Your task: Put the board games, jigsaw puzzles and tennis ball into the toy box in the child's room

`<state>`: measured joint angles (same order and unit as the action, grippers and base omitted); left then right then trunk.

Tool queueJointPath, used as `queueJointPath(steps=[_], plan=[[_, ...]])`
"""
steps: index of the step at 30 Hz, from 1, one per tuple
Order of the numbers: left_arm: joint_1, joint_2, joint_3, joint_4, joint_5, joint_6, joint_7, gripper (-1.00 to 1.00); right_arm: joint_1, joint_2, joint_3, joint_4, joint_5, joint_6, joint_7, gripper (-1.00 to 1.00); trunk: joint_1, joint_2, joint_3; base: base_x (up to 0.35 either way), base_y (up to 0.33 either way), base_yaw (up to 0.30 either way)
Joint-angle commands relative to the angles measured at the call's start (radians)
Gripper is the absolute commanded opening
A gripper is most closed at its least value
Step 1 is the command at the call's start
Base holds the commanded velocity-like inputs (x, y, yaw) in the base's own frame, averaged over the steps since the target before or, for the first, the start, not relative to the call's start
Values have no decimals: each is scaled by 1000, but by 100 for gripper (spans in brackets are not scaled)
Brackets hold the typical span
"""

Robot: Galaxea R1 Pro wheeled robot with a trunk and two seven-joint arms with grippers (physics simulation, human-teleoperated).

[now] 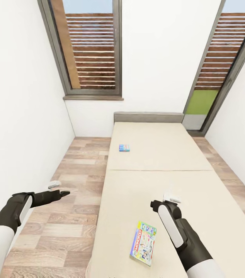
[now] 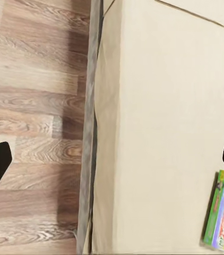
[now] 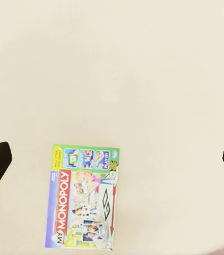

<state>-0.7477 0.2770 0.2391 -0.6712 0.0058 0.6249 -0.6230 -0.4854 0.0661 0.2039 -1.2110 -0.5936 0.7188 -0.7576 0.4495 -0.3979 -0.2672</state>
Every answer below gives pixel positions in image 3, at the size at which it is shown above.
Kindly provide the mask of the board game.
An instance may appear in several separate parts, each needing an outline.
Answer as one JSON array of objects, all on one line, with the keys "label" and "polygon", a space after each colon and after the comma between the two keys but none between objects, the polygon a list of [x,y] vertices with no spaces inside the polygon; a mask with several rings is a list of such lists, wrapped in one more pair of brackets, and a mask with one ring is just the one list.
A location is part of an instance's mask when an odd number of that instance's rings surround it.
[{"label": "board game", "polygon": [[46,248],[113,250],[119,153],[53,144]]}]

